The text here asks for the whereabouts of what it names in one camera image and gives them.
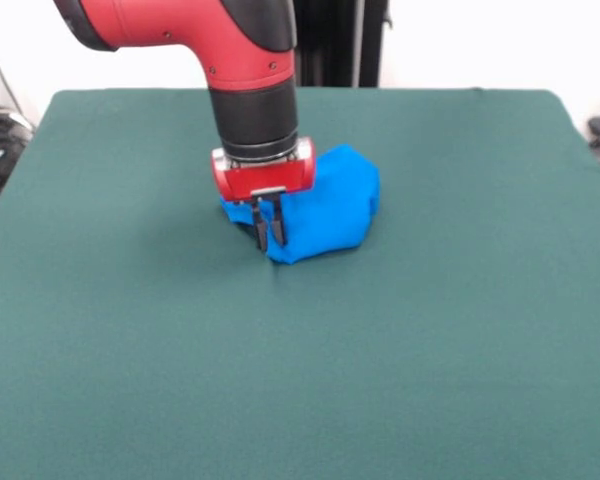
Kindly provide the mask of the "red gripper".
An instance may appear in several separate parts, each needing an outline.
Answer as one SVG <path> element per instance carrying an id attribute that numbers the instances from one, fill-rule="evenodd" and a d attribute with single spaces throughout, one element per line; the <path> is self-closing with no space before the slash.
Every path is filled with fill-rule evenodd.
<path id="1" fill-rule="evenodd" d="M 275 193 L 311 189 L 316 177 L 316 150 L 309 137 L 301 137 L 288 154 L 264 162 L 238 161 L 222 148 L 211 152 L 211 167 L 220 196 L 226 202 L 247 202 L 252 198 L 252 218 L 257 247 L 268 249 L 268 225 L 261 199 Z M 287 245 L 281 196 L 272 197 L 272 233 L 280 246 Z"/>

